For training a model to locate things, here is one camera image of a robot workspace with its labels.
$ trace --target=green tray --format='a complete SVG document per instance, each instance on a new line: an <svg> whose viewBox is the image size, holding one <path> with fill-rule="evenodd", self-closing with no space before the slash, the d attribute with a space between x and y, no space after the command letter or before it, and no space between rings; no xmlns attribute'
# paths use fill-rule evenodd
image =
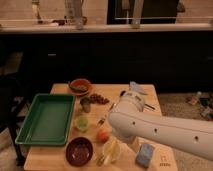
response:
<svg viewBox="0 0 213 171"><path fill-rule="evenodd" d="M74 102L73 95L37 94L15 140L16 144L65 145Z"/></svg>

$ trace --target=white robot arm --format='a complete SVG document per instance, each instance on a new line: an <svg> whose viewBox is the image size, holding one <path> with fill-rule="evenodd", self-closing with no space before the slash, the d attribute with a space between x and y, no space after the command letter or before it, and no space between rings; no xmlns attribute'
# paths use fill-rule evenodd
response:
<svg viewBox="0 0 213 171"><path fill-rule="evenodd" d="M114 134L126 143L147 138L213 160L213 124L207 121L146 114L143 95L127 91L109 111Z"/></svg>

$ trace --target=cup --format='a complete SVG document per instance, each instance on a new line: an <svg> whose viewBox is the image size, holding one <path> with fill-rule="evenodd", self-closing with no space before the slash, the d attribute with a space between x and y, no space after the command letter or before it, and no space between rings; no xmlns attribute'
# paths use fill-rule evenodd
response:
<svg viewBox="0 0 213 171"><path fill-rule="evenodd" d="M88 129L89 122L86 116L78 116L75 120L76 128L81 131L85 132Z"/></svg>
<svg viewBox="0 0 213 171"><path fill-rule="evenodd" d="M89 113L91 111L90 99L88 97L82 98L80 104L84 112Z"/></svg>

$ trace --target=plate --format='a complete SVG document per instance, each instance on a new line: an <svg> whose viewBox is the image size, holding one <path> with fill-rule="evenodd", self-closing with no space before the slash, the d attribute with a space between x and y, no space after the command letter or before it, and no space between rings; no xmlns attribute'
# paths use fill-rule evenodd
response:
<svg viewBox="0 0 213 171"><path fill-rule="evenodd" d="M85 137L73 139L67 146L66 158L73 166L83 166L90 161L93 155L93 146Z"/></svg>

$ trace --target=dried fruit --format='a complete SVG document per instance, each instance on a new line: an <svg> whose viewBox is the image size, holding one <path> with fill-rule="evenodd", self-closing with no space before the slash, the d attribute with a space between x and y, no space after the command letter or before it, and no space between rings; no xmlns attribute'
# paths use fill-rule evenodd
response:
<svg viewBox="0 0 213 171"><path fill-rule="evenodd" d="M90 102L98 103L98 104L107 104L107 103L109 103L109 100L99 94L94 93L90 96Z"/></svg>

